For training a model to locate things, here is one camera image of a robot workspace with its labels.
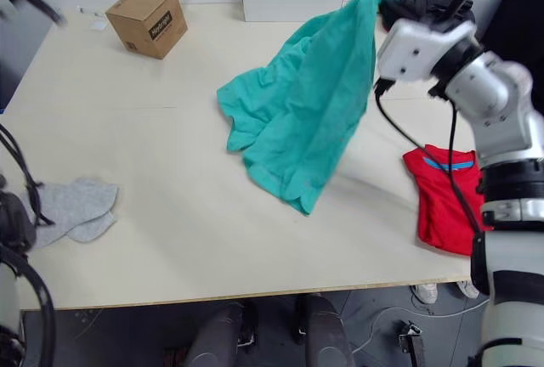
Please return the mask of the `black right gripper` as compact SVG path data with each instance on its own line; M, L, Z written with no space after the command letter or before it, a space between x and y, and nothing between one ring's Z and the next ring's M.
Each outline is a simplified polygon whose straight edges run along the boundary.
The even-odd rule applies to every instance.
M413 20L427 25L438 23L453 0L381 0L379 14L382 26L389 31L398 19Z

